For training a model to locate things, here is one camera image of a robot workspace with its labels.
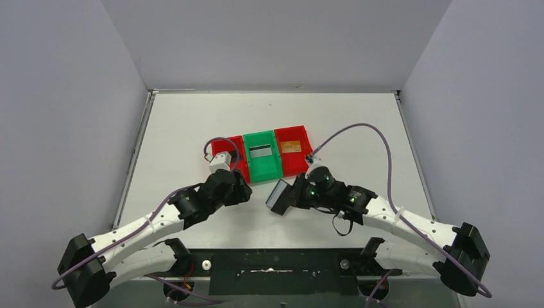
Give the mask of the black leather card holder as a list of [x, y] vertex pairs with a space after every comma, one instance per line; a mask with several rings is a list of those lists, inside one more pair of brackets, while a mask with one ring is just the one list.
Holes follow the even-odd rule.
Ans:
[[300, 186], [280, 179], [268, 196], [265, 204], [271, 212], [283, 216], [288, 208], [296, 207], [300, 199]]

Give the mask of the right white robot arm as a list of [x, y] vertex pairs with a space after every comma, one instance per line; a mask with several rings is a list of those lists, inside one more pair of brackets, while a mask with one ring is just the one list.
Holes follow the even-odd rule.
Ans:
[[351, 224], [377, 228], [406, 242], [395, 246], [385, 239], [370, 239], [361, 255], [361, 266], [368, 273], [415, 271], [439, 278], [461, 295], [491, 298], [482, 282], [491, 255], [474, 225], [425, 218], [367, 188], [336, 180], [325, 166], [298, 175], [280, 202], [284, 207], [323, 208]]

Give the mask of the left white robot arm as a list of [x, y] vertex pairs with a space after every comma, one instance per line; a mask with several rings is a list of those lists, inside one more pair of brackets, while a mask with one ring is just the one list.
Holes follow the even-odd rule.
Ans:
[[75, 307], [100, 301], [120, 278], [115, 267], [159, 239], [201, 223], [222, 206], [250, 200], [240, 171], [219, 169], [198, 184], [171, 192], [151, 213], [105, 234], [73, 237], [57, 267], [51, 289], [66, 289]]

